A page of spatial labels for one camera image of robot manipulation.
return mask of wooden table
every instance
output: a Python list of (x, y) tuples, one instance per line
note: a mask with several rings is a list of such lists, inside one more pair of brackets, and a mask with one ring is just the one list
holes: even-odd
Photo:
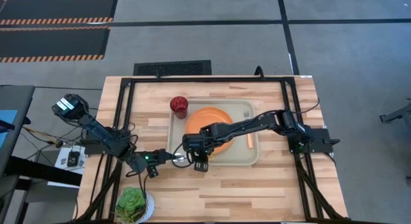
[[(105, 80), (97, 115), (97, 120), (105, 126), (112, 126), (120, 81), (121, 77), (117, 76)], [(317, 93), (313, 78), (296, 76), (295, 82), (301, 110), (314, 106)], [(288, 95), (292, 103), (290, 89)], [(130, 122), (136, 124), (132, 134), (139, 136), (139, 151), (167, 148), (169, 103), (174, 96), (247, 99), (255, 106), (257, 114), (284, 108), (281, 86), (276, 82), (137, 83)], [(124, 99), (121, 117), (126, 102), (127, 99)], [(324, 125), (320, 107), (303, 114), (303, 118), (307, 125), (314, 128)], [(207, 173), (194, 171), (193, 168), (177, 169), (171, 163), (159, 166), (160, 175), (148, 179), (146, 184), (148, 193), (155, 199), (155, 212), (150, 221), (304, 220), (295, 163), (286, 137), (263, 131), (258, 133), (258, 138), (260, 157), (253, 166), (211, 166)], [(337, 212), (346, 216), (334, 163), (323, 153), (311, 156), (320, 191)], [(79, 214), (83, 214), (89, 206), (99, 159), (98, 155), (87, 159), (78, 193)], [(96, 191), (100, 190), (103, 168), (104, 164), (100, 169)], [(124, 177), (129, 171), (130, 168), (123, 164), (119, 195), (126, 187), (139, 187), (138, 177)], [(311, 191), (307, 191), (311, 215), (315, 216), (313, 197)], [(110, 196), (111, 191), (106, 198), (104, 218), (108, 215)]]

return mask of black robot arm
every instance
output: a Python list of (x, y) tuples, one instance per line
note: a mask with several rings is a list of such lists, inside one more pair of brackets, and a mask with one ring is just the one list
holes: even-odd
[(172, 155), (163, 150), (135, 152), (136, 146), (130, 142), (130, 138), (137, 139), (138, 136), (130, 135), (126, 130), (101, 125), (90, 115), (88, 103), (79, 95), (66, 94), (52, 106), (52, 110), (65, 123), (88, 130), (104, 146), (107, 154), (115, 156), (121, 162), (126, 162), (136, 173), (140, 174), (147, 168), (150, 177), (155, 177), (158, 175), (155, 167), (164, 164), (165, 159), (172, 159)]
[(272, 130), (279, 135), (296, 137), (301, 146), (311, 141), (311, 128), (296, 122), (291, 111), (273, 110), (233, 124), (214, 123), (201, 128), (199, 134), (185, 134), (182, 138), (182, 147), (191, 155), (194, 169), (207, 172), (208, 155), (215, 148), (239, 135), (262, 130)]

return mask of black floor mat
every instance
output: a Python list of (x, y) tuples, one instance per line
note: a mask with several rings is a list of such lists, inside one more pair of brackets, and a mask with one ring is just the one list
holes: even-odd
[(101, 60), (109, 33), (108, 26), (0, 29), (0, 61)]
[(210, 60), (134, 64), (134, 76), (212, 75)]
[(0, 25), (111, 22), (117, 0), (6, 0)]

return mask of orange plate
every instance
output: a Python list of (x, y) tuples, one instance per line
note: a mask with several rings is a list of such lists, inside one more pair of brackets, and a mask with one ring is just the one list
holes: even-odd
[[(200, 108), (193, 112), (186, 123), (186, 134), (197, 134), (204, 126), (213, 123), (232, 123), (231, 117), (223, 110), (215, 107)], [(232, 140), (223, 144), (221, 147), (215, 148), (213, 154), (220, 153), (226, 148), (230, 147)]]

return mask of red plastic cup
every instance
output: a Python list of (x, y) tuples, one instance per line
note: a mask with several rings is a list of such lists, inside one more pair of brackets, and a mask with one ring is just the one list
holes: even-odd
[(170, 108), (179, 119), (187, 117), (188, 100), (182, 96), (176, 96), (170, 101)]

